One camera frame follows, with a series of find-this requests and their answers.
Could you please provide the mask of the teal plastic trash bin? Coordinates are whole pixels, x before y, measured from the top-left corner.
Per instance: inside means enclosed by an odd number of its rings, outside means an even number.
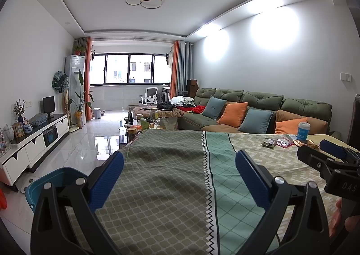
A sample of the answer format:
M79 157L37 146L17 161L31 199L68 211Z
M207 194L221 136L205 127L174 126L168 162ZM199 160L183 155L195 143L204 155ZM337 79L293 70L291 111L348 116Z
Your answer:
M26 188L25 196L32 212L35 212L38 199L41 191L44 189L44 185L50 184L52 187L63 187L72 184L78 178L88 178L88 176L75 168L63 167L58 168L30 183L30 185Z

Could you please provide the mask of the small white trash can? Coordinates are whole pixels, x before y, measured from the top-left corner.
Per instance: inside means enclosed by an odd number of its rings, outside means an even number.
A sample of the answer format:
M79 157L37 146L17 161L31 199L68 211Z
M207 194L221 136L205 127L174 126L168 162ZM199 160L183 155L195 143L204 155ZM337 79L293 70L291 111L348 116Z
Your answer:
M93 108L93 116L95 119L100 119L101 118L101 109Z

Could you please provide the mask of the small silver snack packet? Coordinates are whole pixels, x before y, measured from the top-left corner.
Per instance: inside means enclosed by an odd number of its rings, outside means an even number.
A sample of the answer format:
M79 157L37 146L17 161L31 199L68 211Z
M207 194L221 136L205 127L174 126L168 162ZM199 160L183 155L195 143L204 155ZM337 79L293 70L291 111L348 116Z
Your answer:
M274 148L276 146L276 139L265 139L262 142L262 146L267 147L267 148Z

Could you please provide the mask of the red white snack packet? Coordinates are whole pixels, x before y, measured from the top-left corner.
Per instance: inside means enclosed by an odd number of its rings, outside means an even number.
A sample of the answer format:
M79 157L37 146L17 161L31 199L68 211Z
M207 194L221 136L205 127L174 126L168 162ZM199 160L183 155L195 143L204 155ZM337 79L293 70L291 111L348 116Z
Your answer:
M288 148L295 144L292 139L288 139L286 136L282 136L276 139L276 145L282 148Z

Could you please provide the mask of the blue white canister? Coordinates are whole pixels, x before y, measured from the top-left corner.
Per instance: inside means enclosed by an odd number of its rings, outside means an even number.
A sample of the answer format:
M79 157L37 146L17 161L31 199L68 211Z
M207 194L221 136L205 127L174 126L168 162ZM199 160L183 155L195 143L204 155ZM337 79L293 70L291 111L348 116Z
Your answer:
M306 142L309 131L310 124L307 122L300 122L298 124L297 140L301 142Z

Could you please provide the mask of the orange cushion near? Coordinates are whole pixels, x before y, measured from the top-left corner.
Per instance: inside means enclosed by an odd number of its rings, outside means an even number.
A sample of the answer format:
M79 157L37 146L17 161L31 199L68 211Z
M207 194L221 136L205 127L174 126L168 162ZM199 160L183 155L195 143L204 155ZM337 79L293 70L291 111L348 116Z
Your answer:
M298 124L301 122L307 122L307 118L292 119L282 122L276 122L275 134L297 134Z

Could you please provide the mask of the orange cushion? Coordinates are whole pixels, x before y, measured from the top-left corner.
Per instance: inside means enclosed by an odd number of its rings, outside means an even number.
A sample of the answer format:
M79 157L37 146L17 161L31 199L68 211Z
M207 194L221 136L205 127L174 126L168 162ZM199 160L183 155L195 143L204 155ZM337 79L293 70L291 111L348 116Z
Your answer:
M229 125L234 128L240 127L245 118L247 107L248 102L228 103L225 106L223 114L219 120L217 120L217 123L221 125Z
M301 122L307 122L307 118L292 119L282 122L276 122L275 134L297 134L298 124Z

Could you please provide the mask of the teal cushion near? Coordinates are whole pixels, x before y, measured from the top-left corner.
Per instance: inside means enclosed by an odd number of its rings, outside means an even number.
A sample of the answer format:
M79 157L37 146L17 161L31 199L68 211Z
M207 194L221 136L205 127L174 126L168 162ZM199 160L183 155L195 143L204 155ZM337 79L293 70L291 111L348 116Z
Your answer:
M238 130L243 133L265 134L272 117L272 111L249 109Z

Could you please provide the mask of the teal cushion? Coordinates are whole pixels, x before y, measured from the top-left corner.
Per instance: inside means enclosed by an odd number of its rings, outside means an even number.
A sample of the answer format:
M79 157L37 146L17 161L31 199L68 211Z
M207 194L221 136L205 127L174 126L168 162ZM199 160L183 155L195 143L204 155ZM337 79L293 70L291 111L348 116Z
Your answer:
M243 133L265 134L272 117L272 111L249 109L238 130Z
M207 102L207 105L204 108L202 115L211 118L213 120L216 120L220 115L225 104L226 104L226 100L215 98L212 96Z

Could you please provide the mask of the cluttered coffee table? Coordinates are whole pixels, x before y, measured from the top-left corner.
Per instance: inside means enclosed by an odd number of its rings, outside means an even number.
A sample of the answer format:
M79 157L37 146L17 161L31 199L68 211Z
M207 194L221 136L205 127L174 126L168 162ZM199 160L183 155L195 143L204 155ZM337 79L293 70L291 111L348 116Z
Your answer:
M131 143L139 133L151 130L176 130L178 118L182 115L176 110L161 111L156 108L150 110L139 110L133 114L128 111L120 121L118 147L122 149Z

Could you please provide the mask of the orange cushion far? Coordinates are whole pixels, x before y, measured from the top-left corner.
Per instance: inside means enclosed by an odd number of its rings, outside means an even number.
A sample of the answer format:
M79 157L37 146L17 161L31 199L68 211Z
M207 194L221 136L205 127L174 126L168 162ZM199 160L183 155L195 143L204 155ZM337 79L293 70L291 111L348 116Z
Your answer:
M248 102L228 103L225 106L223 114L219 120L217 120L217 123L221 125L229 125L234 128L240 127L245 118L247 107Z

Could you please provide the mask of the green and brown sectional sofa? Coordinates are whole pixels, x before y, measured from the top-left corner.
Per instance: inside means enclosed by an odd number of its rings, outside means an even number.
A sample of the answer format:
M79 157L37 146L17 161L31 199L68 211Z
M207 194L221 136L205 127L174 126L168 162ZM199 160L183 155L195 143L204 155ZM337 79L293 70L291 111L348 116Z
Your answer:
M195 105L206 106L211 97L225 100L225 105L244 103L242 123L237 127L231 122L221 122L225 108L217 118L205 116L202 112L188 110L178 118L180 130L214 131L226 133L274 134L278 122L304 119L310 124L310 134L328 134L332 118L332 106L327 103L285 98L283 95L243 90L200 88L194 96Z

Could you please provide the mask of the white black tv cabinet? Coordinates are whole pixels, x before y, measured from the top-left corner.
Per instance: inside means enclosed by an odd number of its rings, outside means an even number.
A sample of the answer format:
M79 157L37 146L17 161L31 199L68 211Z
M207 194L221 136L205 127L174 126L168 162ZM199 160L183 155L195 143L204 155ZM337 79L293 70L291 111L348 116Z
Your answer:
M44 132L54 129L55 139L46 143ZM69 135L68 116L55 114L51 120L34 128L31 134L10 142L10 149L1 156L1 182L17 191L16 181L25 171L35 172L44 159Z

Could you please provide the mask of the teal cushion far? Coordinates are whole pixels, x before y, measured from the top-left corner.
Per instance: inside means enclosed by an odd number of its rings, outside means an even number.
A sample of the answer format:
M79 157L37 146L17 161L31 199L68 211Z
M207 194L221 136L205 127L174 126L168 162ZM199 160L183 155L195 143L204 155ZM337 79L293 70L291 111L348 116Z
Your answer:
M207 102L207 105L204 108L202 115L211 118L213 120L216 120L220 115L225 104L226 104L226 100L215 98L212 96Z

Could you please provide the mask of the small black monitor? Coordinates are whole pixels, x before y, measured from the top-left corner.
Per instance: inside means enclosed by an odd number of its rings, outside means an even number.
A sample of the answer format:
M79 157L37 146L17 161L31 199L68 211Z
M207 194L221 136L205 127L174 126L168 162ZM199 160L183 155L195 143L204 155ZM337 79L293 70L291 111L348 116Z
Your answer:
M43 98L42 103L43 103L43 112L47 114L48 120L50 120L51 118L53 118L51 114L56 111L54 96Z

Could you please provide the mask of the white office chair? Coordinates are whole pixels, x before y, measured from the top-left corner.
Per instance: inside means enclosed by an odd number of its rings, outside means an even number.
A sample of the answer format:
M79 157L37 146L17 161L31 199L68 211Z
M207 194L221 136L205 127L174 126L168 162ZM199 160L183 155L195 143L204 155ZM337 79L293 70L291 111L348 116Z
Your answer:
M147 87L145 89L145 95L140 95L139 103L142 105L153 105L158 102L158 88L157 87Z

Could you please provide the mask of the orange plastic bag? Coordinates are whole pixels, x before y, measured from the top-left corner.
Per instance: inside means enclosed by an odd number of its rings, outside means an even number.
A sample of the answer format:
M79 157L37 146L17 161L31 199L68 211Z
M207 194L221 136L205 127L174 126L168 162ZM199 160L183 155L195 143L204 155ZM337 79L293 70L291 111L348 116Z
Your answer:
M0 189L0 209L7 209L7 200L2 189Z

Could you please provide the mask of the blue garment on rack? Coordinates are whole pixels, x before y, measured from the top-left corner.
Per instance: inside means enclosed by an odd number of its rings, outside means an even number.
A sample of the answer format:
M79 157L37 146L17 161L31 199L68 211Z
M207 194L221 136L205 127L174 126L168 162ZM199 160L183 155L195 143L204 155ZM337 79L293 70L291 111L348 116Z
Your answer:
M69 90L69 77L66 73L58 70L52 79L52 88L58 93L64 93L64 91Z

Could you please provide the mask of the pile of clothes on sofa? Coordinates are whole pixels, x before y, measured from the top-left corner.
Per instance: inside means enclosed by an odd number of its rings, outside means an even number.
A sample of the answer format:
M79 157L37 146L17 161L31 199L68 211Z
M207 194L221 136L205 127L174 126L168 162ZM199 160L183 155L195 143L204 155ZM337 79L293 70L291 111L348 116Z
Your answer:
M205 110L205 106L196 105L194 98L191 97L173 97L167 101L160 101L157 104L157 109L161 111L173 111L174 109L181 112L191 112L195 114L201 114Z

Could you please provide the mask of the white standing air conditioner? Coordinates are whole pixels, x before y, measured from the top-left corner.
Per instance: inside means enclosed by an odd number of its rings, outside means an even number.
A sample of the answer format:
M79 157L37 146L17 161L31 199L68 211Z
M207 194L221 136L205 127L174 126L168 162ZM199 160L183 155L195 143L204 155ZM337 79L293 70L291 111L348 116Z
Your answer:
M69 85L70 88L68 90L68 97L69 99L73 99L75 102L77 102L77 96L75 92L79 92L79 80L77 74L75 74L76 71L80 70L82 72L82 76L84 76L84 67L85 67L85 57L84 56L78 56L78 55L70 55L66 57L65 60L65 70L64 72L69 77ZM71 123L72 125L77 125L77 121L75 118L75 104L72 104L70 106L70 116L71 116Z

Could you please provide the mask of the left orange curtain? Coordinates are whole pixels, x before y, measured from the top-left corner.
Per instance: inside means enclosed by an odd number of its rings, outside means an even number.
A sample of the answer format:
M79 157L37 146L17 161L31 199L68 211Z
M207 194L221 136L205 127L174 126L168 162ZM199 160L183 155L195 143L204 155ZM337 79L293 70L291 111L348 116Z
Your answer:
M84 68L84 100L85 100L85 118L86 121L92 119L92 109L88 105L91 102L90 97L90 61L92 60L92 38L85 38L85 68Z

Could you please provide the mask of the right orange grey curtain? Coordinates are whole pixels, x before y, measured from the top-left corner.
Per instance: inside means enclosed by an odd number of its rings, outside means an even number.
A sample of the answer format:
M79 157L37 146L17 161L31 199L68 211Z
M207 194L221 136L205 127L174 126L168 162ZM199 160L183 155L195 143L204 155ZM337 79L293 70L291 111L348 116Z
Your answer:
M185 92L187 81L194 77L193 45L190 42L176 40L172 56L170 98Z

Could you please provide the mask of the white wall switch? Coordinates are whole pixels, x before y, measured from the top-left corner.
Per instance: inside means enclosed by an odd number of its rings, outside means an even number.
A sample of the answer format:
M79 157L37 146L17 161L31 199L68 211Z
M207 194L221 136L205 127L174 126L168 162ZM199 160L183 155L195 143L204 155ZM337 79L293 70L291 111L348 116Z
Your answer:
M341 81L346 81L346 82L352 82L352 75L345 73L345 72L341 72L340 73L340 80Z

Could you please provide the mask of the window with black frame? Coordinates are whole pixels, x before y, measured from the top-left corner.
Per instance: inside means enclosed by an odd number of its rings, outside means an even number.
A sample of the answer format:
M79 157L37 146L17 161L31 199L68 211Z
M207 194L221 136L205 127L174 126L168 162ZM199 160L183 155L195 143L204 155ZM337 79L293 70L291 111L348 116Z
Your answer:
M171 68L161 54L96 54L90 61L90 84L168 84Z

